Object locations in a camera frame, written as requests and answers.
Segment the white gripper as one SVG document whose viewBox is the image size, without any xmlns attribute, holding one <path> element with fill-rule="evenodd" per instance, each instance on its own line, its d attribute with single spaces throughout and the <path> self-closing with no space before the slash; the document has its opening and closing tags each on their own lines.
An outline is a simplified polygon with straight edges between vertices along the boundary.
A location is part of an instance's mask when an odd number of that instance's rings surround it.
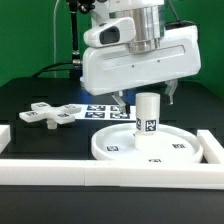
<svg viewBox="0 0 224 224">
<path fill-rule="evenodd" d="M 92 95 L 112 93 L 123 114 L 130 113 L 122 90 L 166 81 L 169 105 L 178 78 L 195 75 L 201 68 L 196 26 L 170 29 L 152 51 L 132 53 L 128 42 L 136 34 L 130 17 L 110 19 L 84 33 L 88 45 L 83 55 L 85 89 Z"/>
</svg>

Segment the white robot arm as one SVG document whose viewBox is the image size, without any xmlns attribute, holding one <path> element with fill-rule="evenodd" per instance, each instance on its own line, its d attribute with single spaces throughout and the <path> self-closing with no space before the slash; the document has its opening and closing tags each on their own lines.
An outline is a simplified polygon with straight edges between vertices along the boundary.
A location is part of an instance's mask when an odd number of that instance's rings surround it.
<svg viewBox="0 0 224 224">
<path fill-rule="evenodd" d="M 92 28 L 84 33 L 84 87 L 110 93 L 123 113 L 127 89 L 165 82 L 172 96 L 177 80 L 201 68 L 197 26 L 168 23 L 165 0 L 97 0 Z"/>
</svg>

